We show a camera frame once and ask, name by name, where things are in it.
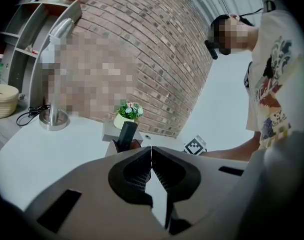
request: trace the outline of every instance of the brick wall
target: brick wall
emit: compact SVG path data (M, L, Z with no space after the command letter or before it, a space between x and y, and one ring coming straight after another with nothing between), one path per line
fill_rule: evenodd
M206 27L197 11L188 0L83 0L82 10L74 32L125 40L126 49L137 58L132 101L145 110L139 128L176 137L212 63L204 47Z

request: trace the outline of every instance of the black slot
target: black slot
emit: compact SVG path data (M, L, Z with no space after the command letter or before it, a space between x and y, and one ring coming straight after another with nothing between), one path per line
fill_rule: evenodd
M57 233L82 194L68 189L38 219L37 222Z
M242 176L244 170L241 169L235 169L235 168L230 168L227 166L222 166L218 169L221 172L227 173L227 174L232 174L232 175L236 175L236 176Z

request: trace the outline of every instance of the white t-shirt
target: white t-shirt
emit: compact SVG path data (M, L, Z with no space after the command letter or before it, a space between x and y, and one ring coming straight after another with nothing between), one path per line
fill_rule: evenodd
M285 78L290 77L301 57L304 40L293 16L285 7L263 13L253 61L244 79L249 94L246 129L261 132L260 148L270 147L291 133L291 124L275 94L286 84Z

